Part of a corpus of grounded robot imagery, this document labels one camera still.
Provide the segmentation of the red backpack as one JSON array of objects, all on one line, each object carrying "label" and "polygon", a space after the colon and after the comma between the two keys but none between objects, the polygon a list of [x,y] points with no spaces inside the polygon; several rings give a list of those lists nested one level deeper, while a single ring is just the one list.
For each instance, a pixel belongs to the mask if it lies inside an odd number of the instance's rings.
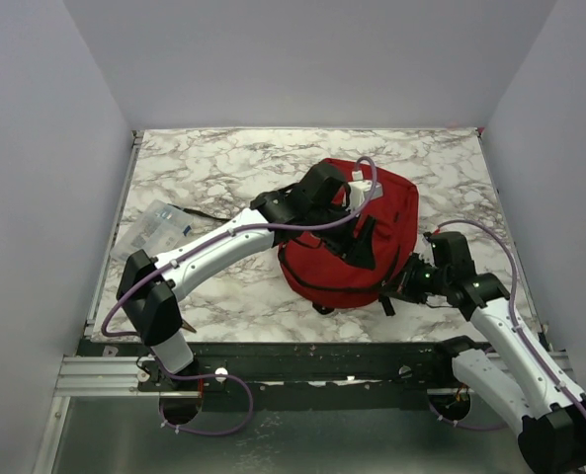
[{"label": "red backpack", "polygon": [[414,250],[418,201],[416,185],[401,176],[324,159],[159,261],[184,299],[236,262],[276,249],[290,288],[317,311],[358,308],[385,299]]}]

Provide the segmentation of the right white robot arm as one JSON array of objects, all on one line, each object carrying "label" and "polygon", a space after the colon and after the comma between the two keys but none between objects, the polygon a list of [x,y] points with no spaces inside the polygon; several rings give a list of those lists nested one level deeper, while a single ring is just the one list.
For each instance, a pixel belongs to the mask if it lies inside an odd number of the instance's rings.
[{"label": "right white robot arm", "polygon": [[432,258],[412,254],[398,275],[396,295],[411,303],[442,296],[482,336],[504,363],[496,366],[472,342],[447,343],[431,362],[440,385],[461,382],[506,423],[535,473],[586,467],[586,390],[534,336],[516,309],[515,288],[480,274],[466,238],[457,231],[425,236]]}]

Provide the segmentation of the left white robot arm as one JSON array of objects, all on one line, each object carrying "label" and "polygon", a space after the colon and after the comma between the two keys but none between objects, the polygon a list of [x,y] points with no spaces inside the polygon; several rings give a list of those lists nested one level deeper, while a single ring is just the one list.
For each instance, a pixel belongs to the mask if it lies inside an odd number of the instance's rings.
[{"label": "left white robot arm", "polygon": [[179,303],[210,277],[305,232],[349,266],[375,267],[376,221],[364,210],[381,197],[382,185],[376,166],[369,168],[366,178],[356,162],[345,177],[321,162],[298,182],[259,194],[229,221],[181,248],[155,257],[140,250],[128,257],[114,308],[125,312],[171,388],[188,388],[196,375],[195,356],[181,334]]}]

